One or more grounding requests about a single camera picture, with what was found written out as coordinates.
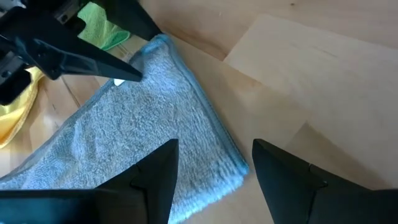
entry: light wood plank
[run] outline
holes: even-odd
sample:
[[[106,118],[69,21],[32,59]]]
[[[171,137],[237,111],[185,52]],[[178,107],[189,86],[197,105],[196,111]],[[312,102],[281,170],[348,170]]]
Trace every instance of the light wood plank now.
[[[398,48],[394,0],[142,0],[163,30],[223,60],[262,13]]]
[[[291,96],[317,131],[398,186],[398,50],[263,15],[225,62]]]

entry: black plastic part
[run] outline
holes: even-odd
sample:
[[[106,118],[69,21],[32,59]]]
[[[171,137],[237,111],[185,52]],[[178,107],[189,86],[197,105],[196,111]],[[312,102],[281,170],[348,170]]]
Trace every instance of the black plastic part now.
[[[257,179],[275,224],[398,223],[398,191],[366,189],[262,140]]]
[[[31,79],[23,61],[12,52],[5,55],[2,62],[6,65],[0,66],[0,105],[8,105],[29,86]]]
[[[0,221],[166,224],[177,171],[178,140],[171,139],[92,190],[0,191]]]
[[[309,173],[309,163],[261,139],[253,141],[252,157],[274,223],[306,223],[326,183]]]
[[[150,41],[162,31],[136,0],[95,0],[105,9],[106,18],[132,34]]]
[[[2,36],[16,46],[19,56],[53,80],[64,73],[136,82],[142,78],[131,65],[79,39],[50,14],[14,7],[4,17]]]

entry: terry cloth towel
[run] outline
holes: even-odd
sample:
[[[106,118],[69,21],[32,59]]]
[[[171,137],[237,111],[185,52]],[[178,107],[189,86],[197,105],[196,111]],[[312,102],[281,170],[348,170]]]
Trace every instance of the terry cloth towel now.
[[[87,3],[78,17],[86,22],[86,29],[79,37],[103,50],[109,50],[130,37],[130,32],[106,20],[105,10],[95,3]]]
[[[130,61],[141,82],[107,82],[0,189],[90,189],[179,139],[170,223],[243,183],[248,165],[172,41],[158,35]]]

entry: yellow cloth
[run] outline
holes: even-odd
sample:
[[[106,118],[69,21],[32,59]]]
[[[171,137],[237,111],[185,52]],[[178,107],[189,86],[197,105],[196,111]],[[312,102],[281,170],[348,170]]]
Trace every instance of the yellow cloth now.
[[[24,124],[37,95],[37,84],[43,77],[38,68],[28,69],[32,83],[12,104],[0,106],[0,149],[6,146]]]

